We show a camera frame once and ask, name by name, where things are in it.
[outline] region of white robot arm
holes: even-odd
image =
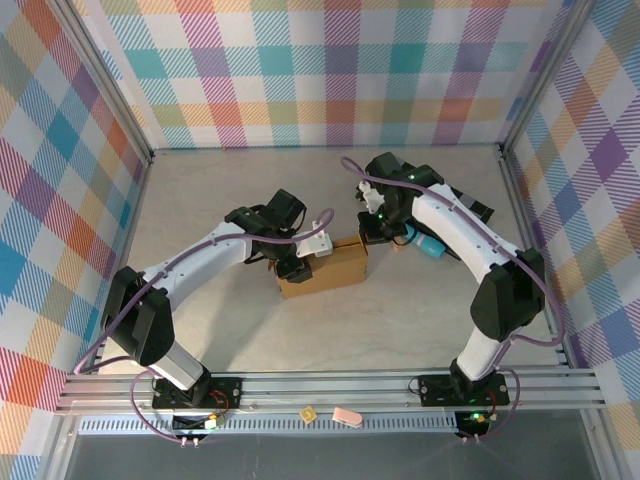
[[[510,336],[528,325],[544,307],[543,292],[504,252],[526,263],[540,278],[544,278],[542,256],[533,249],[521,252],[492,231],[426,165],[416,168],[400,164],[393,154],[385,153],[374,158],[365,170],[381,181],[416,184],[436,194],[361,181],[357,197],[367,203],[368,212],[361,212],[358,219],[365,243],[402,236],[406,234],[405,222],[414,220],[453,250],[480,285],[470,309],[475,327],[451,365],[456,390],[461,397],[469,395],[481,389],[495,371]]]
[[[232,265],[263,255],[275,263],[280,278],[294,283],[312,276],[304,257],[328,255],[333,247],[329,235],[314,222],[314,230],[299,233],[293,222],[306,210],[304,204],[280,190],[266,206],[241,207],[225,217],[210,234],[174,257],[136,272],[125,267],[114,276],[103,316],[103,328],[122,311],[144,285],[154,282],[139,304],[111,334],[140,365],[151,367],[181,391],[192,391],[208,372],[175,339],[172,312],[194,291]],[[227,240],[215,241],[218,238]],[[260,238],[287,239],[274,244]],[[195,246],[208,243],[206,248]],[[191,395],[194,404],[198,398]]]

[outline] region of small sponge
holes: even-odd
[[[318,418],[318,415],[316,414],[316,411],[313,409],[313,407],[309,406],[305,409],[303,409],[300,412],[300,416],[302,417],[302,421],[306,424],[309,425],[311,422],[313,422],[316,418]]]
[[[358,428],[362,426],[362,415],[345,410],[344,408],[336,407],[333,411],[333,421]]]

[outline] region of cardboard box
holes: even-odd
[[[333,242],[333,253],[325,257],[309,256],[313,277],[302,283],[277,278],[284,298],[307,295],[331,288],[364,282],[369,254],[359,235]]]

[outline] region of blue object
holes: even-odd
[[[411,225],[405,224],[407,227],[407,240],[413,236],[414,229]],[[447,249],[441,242],[433,237],[418,232],[411,243],[415,243],[416,246],[427,255],[431,255],[434,258],[440,258]]]

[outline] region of colorful checkered pattern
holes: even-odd
[[[640,3],[600,0],[516,148],[569,319],[640,478]]]
[[[560,3],[76,0],[159,148],[493,143]]]
[[[560,10],[556,14],[556,17],[553,20],[553,24],[551,25],[551,28],[547,31],[547,35],[545,36],[544,41],[542,42],[542,45],[540,46],[540,49],[536,54],[536,58],[531,64],[529,71],[527,72],[527,76],[525,77],[524,83],[520,87],[518,96],[516,97],[515,101],[511,105],[511,109],[509,110],[509,114],[507,115],[507,121],[504,122],[504,124],[502,125],[502,130],[498,135],[499,143],[503,143],[507,138],[507,135],[513,125],[514,120],[517,118],[525,99],[527,98],[529,92],[531,92],[531,89],[535,85],[535,82],[538,78],[538,74],[540,73],[540,70],[542,69],[543,65],[545,65],[548,55],[553,50],[553,43],[558,37],[558,34],[560,33],[560,30],[563,27],[564,22],[567,19],[567,16],[571,12],[571,9],[575,5],[575,3],[576,3],[576,0],[563,0],[562,6],[560,7]]]
[[[0,0],[0,478],[33,478],[142,163],[45,0]]]

